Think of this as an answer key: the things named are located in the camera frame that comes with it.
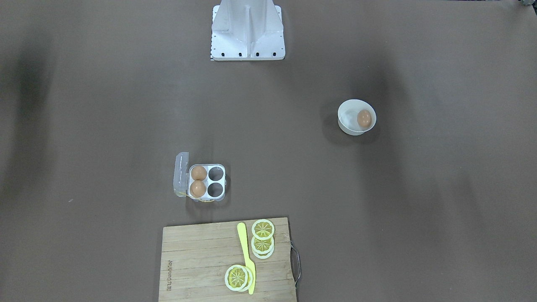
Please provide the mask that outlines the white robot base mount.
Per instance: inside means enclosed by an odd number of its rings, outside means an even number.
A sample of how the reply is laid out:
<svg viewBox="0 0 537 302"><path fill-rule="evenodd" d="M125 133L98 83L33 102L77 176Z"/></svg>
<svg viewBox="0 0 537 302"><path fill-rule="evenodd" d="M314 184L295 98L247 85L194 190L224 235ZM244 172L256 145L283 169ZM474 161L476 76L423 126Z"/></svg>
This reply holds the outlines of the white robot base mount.
<svg viewBox="0 0 537 302"><path fill-rule="evenodd" d="M214 61L283 60L282 8L272 0L223 0L212 9Z"/></svg>

